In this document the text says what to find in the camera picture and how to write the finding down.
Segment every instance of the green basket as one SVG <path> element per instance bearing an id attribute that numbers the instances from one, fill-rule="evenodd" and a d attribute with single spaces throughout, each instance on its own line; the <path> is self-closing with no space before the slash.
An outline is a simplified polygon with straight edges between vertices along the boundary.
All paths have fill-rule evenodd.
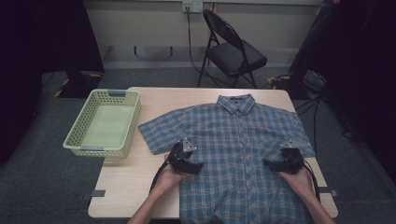
<path id="1" fill-rule="evenodd" d="M 93 90 L 64 140 L 77 156 L 126 158 L 140 111 L 140 93 Z"/>

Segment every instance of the human hand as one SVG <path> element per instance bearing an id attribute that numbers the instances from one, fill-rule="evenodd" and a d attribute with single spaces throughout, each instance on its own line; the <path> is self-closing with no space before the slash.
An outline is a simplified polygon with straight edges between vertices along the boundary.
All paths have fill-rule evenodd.
<path id="1" fill-rule="evenodd" d="M 279 174 L 289 183 L 291 189 L 300 197 L 315 196 L 315 192 L 312 187 L 311 175 L 304 167 L 294 175 L 290 175 L 285 172 L 280 172 Z"/>
<path id="2" fill-rule="evenodd" d="M 164 155 L 164 159 L 166 160 L 168 158 L 169 154 Z M 161 171 L 157 183 L 154 186 L 154 189 L 159 189 L 162 193 L 167 193 L 171 191 L 175 186 L 178 185 L 178 183 L 189 176 L 192 176 L 191 174 L 177 174 L 175 171 L 172 169 L 172 166 L 170 164 L 167 164 L 165 168 Z"/>

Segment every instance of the electrical socket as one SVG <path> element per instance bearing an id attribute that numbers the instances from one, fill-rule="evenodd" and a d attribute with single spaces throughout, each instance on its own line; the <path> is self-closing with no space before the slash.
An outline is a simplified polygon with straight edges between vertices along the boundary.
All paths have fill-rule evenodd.
<path id="1" fill-rule="evenodd" d="M 190 8 L 190 12 L 201 13 L 204 10 L 204 3 L 202 1 L 183 1 L 182 11 L 187 12 L 186 7 Z"/>

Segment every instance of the carpeted floor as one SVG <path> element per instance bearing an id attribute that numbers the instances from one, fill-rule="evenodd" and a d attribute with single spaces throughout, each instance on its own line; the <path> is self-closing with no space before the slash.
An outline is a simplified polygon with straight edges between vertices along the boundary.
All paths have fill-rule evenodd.
<path id="1" fill-rule="evenodd" d="M 284 74 L 285 67 L 267 67 L 255 78 L 259 87 L 268 77 Z M 221 73 L 215 68 L 211 73 Z M 0 223 L 126 223 L 128 218 L 98 219 L 88 215 L 90 194 L 103 163 L 102 158 L 76 157 L 62 147 L 85 100 L 53 95 L 66 78 L 64 73 L 43 76 L 46 83 L 37 114 L 17 150 L 0 167 Z M 198 74 L 192 68 L 109 69 L 99 88 L 127 89 L 132 86 L 196 87 Z M 202 88 L 216 88 L 205 78 Z M 247 88 L 241 83 L 239 88 Z M 293 101 L 295 107 L 305 101 Z M 314 107 L 297 110 L 305 130 L 314 140 Z M 334 197 L 338 223 L 394 223 L 396 199 L 375 158 L 359 138 L 342 135 L 346 125 L 325 102 L 316 119 L 318 162 Z"/>

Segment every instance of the plaid shirt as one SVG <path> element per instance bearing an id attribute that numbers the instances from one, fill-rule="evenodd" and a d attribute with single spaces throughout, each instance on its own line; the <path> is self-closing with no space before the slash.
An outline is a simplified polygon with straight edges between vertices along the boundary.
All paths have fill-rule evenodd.
<path id="1" fill-rule="evenodd" d="M 301 199 L 262 159 L 282 161 L 280 144 L 308 138 L 295 113 L 255 103 L 249 95 L 177 109 L 139 125 L 150 150 L 163 153 L 189 138 L 200 174 L 180 183 L 183 223 L 312 222 Z M 301 147 L 304 157 L 315 156 Z"/>

